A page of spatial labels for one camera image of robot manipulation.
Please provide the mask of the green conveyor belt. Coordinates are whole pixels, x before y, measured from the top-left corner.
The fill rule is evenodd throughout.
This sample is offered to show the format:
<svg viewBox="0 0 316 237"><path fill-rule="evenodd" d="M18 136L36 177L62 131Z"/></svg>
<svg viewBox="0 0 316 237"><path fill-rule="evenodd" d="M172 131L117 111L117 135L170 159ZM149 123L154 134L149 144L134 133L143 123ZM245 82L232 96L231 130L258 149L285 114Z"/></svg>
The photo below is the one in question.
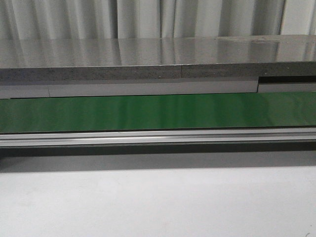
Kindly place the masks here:
<svg viewBox="0 0 316 237"><path fill-rule="evenodd" d="M2 99L1 133L315 126L314 92Z"/></svg>

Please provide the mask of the grey conveyor rear side guard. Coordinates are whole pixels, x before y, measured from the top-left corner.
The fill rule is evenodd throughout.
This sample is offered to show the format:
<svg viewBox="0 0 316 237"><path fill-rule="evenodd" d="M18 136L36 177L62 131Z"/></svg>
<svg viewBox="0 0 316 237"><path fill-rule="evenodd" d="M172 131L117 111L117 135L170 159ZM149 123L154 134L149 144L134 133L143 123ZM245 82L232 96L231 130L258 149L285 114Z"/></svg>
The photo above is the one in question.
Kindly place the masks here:
<svg viewBox="0 0 316 237"><path fill-rule="evenodd" d="M2 82L0 97L43 98L315 91L315 76Z"/></svg>

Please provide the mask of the white pleated curtain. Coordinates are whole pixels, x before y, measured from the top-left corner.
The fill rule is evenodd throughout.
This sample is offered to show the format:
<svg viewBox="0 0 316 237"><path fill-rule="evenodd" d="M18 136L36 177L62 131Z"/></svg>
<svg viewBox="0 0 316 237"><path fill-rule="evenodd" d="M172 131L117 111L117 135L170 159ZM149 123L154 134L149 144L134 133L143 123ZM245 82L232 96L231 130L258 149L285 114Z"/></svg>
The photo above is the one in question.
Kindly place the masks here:
<svg viewBox="0 0 316 237"><path fill-rule="evenodd" d="M30 39L314 35L313 0L3 0L0 37Z"/></svg>

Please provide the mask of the aluminium conveyor front rail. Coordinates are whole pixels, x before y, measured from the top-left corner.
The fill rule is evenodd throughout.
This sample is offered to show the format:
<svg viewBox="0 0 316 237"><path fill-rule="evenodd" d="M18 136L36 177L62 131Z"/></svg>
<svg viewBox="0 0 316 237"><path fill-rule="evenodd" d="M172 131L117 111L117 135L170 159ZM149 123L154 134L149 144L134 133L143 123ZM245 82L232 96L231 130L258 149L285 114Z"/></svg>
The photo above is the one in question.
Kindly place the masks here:
<svg viewBox="0 0 316 237"><path fill-rule="evenodd" d="M1 147L310 141L314 127L2 134Z"/></svg>

